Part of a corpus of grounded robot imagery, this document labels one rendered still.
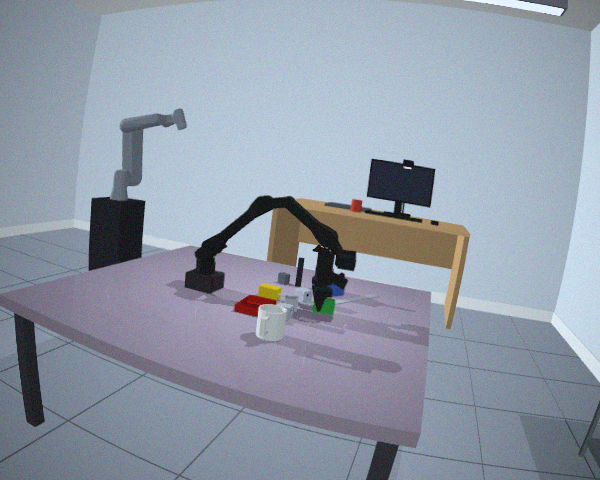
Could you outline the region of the white mug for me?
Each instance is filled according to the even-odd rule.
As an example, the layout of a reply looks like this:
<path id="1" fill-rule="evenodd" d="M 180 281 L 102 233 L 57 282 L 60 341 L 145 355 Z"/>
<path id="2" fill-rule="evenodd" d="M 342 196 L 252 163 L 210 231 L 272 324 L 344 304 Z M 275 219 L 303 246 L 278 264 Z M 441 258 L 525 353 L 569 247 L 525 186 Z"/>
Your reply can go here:
<path id="1" fill-rule="evenodd" d="M 286 308 L 273 304 L 259 306 L 256 336 L 265 341 L 283 339 Z"/>

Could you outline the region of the red tray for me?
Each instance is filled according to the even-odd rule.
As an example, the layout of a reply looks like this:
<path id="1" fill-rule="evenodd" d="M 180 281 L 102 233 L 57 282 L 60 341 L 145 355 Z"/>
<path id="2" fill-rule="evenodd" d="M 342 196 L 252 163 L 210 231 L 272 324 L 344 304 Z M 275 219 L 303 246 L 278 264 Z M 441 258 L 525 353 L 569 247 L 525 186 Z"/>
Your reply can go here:
<path id="1" fill-rule="evenodd" d="M 259 306 L 264 304 L 276 305 L 276 300 L 250 294 L 235 304 L 234 311 L 258 317 Z"/>

